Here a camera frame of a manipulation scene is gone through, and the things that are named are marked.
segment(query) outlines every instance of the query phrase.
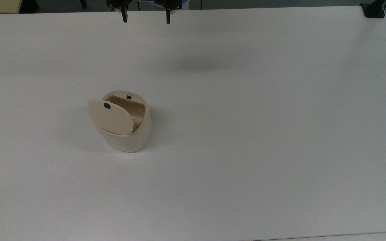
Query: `chair leg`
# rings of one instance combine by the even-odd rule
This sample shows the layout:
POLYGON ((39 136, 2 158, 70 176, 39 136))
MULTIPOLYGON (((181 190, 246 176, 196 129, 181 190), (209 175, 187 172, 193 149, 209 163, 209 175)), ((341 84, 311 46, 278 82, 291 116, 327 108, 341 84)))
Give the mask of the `chair leg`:
POLYGON ((80 0, 80 3, 83 8, 87 8, 86 0, 80 0))

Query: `beige lid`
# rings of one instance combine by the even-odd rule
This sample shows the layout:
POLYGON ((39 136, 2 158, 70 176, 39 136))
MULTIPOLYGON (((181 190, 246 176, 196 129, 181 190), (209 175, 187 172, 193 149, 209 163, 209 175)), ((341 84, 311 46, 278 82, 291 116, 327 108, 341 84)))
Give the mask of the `beige lid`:
POLYGON ((132 117, 124 108, 101 99, 90 99, 87 105, 97 127, 116 135, 132 133, 132 117))

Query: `white tabletop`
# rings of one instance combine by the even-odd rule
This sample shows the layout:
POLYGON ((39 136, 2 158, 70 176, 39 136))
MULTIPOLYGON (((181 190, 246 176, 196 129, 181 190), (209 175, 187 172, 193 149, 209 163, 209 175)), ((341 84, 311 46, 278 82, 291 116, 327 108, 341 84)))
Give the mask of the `white tabletop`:
POLYGON ((386 232, 386 18, 359 6, 0 15, 0 240, 386 232), (87 100, 150 105, 109 147, 87 100))

